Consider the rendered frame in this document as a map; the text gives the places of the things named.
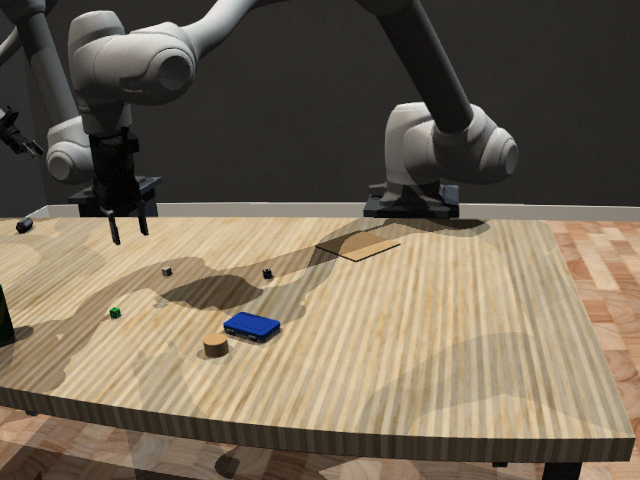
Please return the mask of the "green drink can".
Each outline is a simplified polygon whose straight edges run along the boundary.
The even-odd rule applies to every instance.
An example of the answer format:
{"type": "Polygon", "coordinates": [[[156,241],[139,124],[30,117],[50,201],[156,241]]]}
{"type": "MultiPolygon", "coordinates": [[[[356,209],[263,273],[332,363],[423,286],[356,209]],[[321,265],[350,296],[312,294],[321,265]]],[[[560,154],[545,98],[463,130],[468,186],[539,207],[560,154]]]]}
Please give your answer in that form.
{"type": "Polygon", "coordinates": [[[0,346],[8,343],[14,336],[14,329],[0,284],[0,346]]]}

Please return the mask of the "blue case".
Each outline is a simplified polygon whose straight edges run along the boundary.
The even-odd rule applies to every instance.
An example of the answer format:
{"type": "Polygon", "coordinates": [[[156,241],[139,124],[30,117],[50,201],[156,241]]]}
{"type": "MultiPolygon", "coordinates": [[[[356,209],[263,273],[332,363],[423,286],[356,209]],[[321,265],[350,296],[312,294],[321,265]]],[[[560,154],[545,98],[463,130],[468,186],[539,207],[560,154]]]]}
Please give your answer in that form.
{"type": "Polygon", "coordinates": [[[257,343],[266,343],[280,330],[277,320],[240,312],[223,323],[225,333],[257,343]]]}

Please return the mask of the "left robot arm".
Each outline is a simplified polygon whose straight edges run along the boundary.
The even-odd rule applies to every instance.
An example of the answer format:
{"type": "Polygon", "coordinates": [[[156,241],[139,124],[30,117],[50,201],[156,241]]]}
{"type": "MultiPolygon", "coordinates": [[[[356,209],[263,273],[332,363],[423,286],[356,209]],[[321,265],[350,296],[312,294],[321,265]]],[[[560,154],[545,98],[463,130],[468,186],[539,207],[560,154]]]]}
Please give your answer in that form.
{"type": "MultiPolygon", "coordinates": [[[[178,99],[190,88],[197,63],[249,11],[283,1],[289,0],[218,0],[191,25],[164,22],[129,35],[113,11],[80,15],[68,36],[79,104],[119,100],[156,106],[178,99]]],[[[391,112],[385,132],[387,184],[369,186],[369,194],[382,196],[381,206],[440,207],[445,205],[440,178],[489,185],[509,177],[518,159],[514,139],[469,103],[420,1],[355,1],[377,15],[424,101],[391,112]]]]}

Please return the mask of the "brown cylinder with tan top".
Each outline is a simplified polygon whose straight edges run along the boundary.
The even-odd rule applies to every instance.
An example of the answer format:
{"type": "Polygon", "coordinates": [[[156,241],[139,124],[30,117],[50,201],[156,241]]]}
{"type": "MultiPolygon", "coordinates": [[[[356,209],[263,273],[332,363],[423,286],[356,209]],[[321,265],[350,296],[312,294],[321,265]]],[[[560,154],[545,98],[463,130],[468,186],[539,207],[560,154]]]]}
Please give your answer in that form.
{"type": "Polygon", "coordinates": [[[214,333],[203,339],[205,354],[211,358],[225,356],[229,352],[227,337],[224,334],[214,333]]]}

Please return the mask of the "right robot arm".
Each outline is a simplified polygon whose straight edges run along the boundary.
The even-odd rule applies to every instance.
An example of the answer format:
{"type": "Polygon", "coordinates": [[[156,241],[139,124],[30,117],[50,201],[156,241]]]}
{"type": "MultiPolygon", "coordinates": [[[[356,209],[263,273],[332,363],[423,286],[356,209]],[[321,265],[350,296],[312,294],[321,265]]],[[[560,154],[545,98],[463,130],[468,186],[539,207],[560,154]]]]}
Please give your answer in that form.
{"type": "Polygon", "coordinates": [[[81,116],[45,19],[57,2],[58,0],[0,0],[1,10],[16,25],[0,45],[0,67],[24,47],[52,126],[47,135],[48,171],[59,183],[84,183],[85,187],[89,187],[83,190],[84,195],[97,194],[98,180],[94,172],[89,135],[83,131],[81,116]]]}

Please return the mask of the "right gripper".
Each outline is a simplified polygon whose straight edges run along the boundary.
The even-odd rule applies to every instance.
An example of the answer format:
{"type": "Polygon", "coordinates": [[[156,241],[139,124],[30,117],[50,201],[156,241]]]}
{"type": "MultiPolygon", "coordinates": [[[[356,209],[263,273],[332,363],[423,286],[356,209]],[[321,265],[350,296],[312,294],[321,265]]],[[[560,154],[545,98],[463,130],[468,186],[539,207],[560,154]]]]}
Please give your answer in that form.
{"type": "Polygon", "coordinates": [[[25,151],[31,158],[33,158],[35,156],[35,153],[31,150],[33,147],[41,156],[44,150],[41,149],[34,140],[30,142],[27,138],[22,136],[20,130],[14,125],[19,111],[16,108],[12,109],[9,105],[7,108],[9,110],[6,114],[2,109],[0,109],[0,139],[6,145],[8,144],[16,154],[20,154],[25,151]]]}

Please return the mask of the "tan square mat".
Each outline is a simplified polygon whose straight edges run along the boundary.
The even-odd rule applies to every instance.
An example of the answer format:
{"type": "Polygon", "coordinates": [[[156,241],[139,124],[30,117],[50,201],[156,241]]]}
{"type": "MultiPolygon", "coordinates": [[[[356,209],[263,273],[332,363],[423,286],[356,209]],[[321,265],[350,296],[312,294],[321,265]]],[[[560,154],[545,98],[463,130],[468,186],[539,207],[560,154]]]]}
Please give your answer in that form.
{"type": "Polygon", "coordinates": [[[399,245],[401,243],[357,230],[317,244],[315,247],[358,262],[399,245]]]}

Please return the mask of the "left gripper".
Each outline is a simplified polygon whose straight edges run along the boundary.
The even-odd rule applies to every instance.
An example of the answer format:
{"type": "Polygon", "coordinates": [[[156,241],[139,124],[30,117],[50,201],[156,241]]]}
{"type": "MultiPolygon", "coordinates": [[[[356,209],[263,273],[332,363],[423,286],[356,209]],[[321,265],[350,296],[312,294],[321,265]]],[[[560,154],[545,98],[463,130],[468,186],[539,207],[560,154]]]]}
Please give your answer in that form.
{"type": "Polygon", "coordinates": [[[140,231],[144,236],[149,235],[146,202],[141,199],[140,187],[134,177],[133,153],[139,152],[139,142],[138,135],[130,133],[128,128],[132,124],[130,104],[115,101],[80,105],[79,108],[83,130],[89,135],[100,209],[108,216],[113,242],[117,246],[121,244],[111,209],[134,202],[138,208],[140,231]]]}

